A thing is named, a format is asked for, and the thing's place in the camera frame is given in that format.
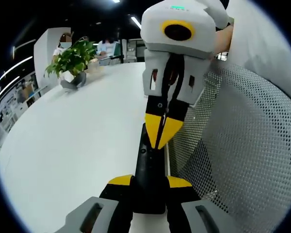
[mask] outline white tabletop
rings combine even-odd
[[[0,178],[30,232],[58,230],[69,212],[99,197],[109,180],[135,173],[146,110],[144,68],[105,67],[102,79],[73,93],[57,86],[11,129],[0,151]],[[132,226],[146,229],[147,221],[139,218]]]

